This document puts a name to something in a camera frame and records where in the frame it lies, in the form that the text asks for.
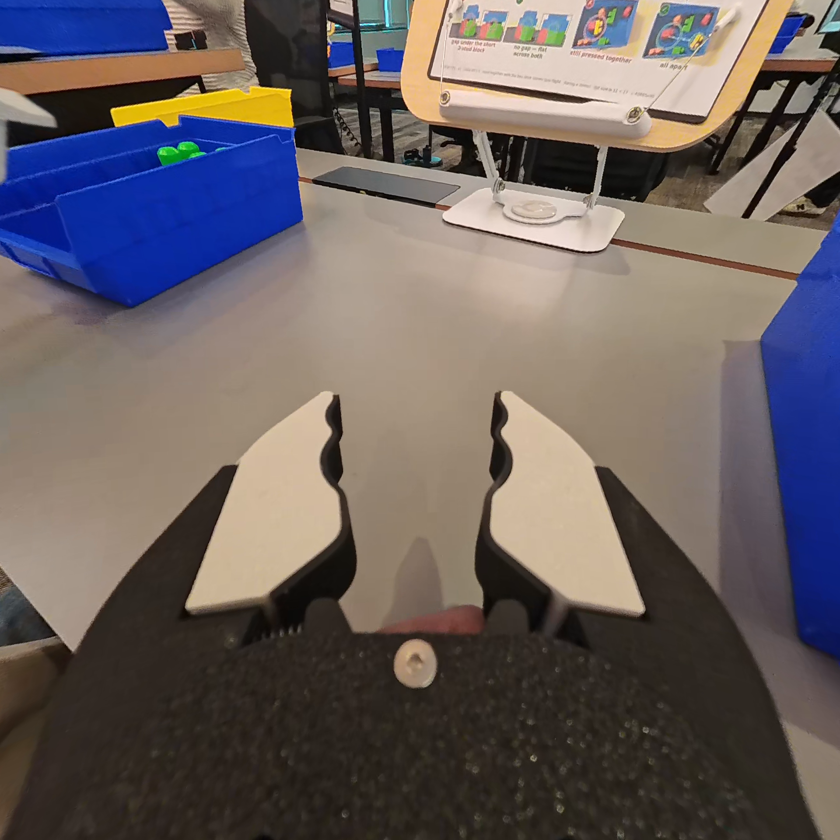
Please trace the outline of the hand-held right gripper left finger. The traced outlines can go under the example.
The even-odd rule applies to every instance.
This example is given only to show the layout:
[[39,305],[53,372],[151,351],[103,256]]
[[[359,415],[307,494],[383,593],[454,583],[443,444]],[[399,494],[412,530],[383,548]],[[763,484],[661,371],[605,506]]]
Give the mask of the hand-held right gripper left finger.
[[292,617],[340,599],[356,561],[340,397],[318,394],[263,433],[236,464],[189,595],[189,616],[258,608]]

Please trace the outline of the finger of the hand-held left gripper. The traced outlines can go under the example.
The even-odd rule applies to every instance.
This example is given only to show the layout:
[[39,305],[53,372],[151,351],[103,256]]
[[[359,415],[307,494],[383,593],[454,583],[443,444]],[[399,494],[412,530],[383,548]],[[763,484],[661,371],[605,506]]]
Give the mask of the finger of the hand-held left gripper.
[[1,90],[1,178],[5,178],[7,173],[7,127],[9,123],[51,129],[57,127],[57,120],[53,115],[22,94],[11,90]]

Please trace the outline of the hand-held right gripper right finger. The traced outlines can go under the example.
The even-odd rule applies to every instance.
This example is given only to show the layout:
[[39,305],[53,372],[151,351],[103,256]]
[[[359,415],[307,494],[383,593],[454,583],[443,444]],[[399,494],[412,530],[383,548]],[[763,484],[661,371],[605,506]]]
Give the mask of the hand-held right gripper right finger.
[[642,594],[583,447],[514,392],[494,395],[490,437],[476,539],[485,617],[501,602],[519,604],[525,617],[642,617]]

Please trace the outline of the blue plastic bin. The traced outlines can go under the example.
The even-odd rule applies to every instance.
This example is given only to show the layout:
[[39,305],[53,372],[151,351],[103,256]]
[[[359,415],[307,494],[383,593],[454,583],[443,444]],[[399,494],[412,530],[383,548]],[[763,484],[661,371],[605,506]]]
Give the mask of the blue plastic bin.
[[839,226],[760,340],[794,616],[839,659]]
[[88,56],[167,50],[162,1],[2,1],[2,50]]
[[[303,219],[294,129],[181,117],[13,147],[2,257],[133,308]],[[161,166],[162,146],[205,155]]]

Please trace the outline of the wooden shelf board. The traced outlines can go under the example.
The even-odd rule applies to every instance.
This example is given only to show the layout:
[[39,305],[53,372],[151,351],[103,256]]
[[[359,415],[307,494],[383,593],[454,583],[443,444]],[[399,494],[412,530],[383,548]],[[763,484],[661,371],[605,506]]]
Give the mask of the wooden shelf board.
[[23,95],[194,78],[245,68],[239,49],[49,57],[1,65],[1,88]]

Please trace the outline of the yellow plastic bin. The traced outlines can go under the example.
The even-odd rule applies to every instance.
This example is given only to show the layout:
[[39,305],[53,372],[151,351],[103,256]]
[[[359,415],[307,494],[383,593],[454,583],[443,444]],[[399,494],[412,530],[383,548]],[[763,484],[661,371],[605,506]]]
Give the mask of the yellow plastic bin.
[[111,117],[117,128],[155,120],[173,127],[181,117],[253,123],[285,129],[295,126],[291,91],[258,86],[250,87],[247,91],[214,91],[191,97],[121,106],[111,109]]

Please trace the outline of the black office chair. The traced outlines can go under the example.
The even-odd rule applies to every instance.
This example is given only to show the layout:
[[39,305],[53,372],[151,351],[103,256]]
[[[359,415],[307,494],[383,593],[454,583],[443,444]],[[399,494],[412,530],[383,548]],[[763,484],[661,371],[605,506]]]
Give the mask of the black office chair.
[[290,91],[300,148],[343,154],[329,82],[326,1],[245,1],[259,85]]

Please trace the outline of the white document stand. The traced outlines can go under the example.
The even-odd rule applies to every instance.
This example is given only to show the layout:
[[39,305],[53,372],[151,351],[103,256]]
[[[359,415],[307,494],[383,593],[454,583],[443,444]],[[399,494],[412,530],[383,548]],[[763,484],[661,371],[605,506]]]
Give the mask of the white document stand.
[[[488,188],[450,207],[443,216],[446,224],[578,254],[599,253],[612,243],[625,213],[599,204],[608,141],[645,137],[651,130],[652,120],[644,106],[507,98],[481,91],[443,88],[439,93],[439,109],[445,117],[465,121],[473,128],[473,140],[489,184]],[[491,116],[503,117],[521,129],[593,134],[598,144],[590,194],[573,201],[509,190],[492,160],[487,133],[477,129],[480,119]]]

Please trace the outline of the black inset table panel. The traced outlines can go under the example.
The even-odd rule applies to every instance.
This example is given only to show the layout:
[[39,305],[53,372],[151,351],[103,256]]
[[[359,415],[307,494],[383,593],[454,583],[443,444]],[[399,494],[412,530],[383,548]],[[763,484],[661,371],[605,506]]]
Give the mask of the black inset table panel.
[[314,177],[311,182],[345,192],[425,207],[442,205],[459,190],[456,184],[349,166],[325,172]]

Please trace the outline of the white folded sign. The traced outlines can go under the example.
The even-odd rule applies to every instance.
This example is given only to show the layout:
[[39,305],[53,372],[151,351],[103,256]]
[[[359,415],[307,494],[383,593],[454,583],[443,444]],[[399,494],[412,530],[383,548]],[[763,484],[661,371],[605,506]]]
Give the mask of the white folded sign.
[[[816,112],[798,139],[793,155],[777,172],[751,218],[768,220],[788,203],[839,172],[837,120],[836,114],[823,110]],[[787,130],[746,164],[705,201],[706,210],[715,215],[741,217],[794,133],[795,128]]]

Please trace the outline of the printed instruction sheet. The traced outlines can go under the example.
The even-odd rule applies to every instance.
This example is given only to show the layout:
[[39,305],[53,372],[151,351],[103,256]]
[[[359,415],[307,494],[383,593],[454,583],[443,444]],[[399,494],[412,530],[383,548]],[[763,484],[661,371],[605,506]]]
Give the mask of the printed instruction sheet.
[[763,14],[759,1],[450,2],[431,78],[626,103],[703,123]]

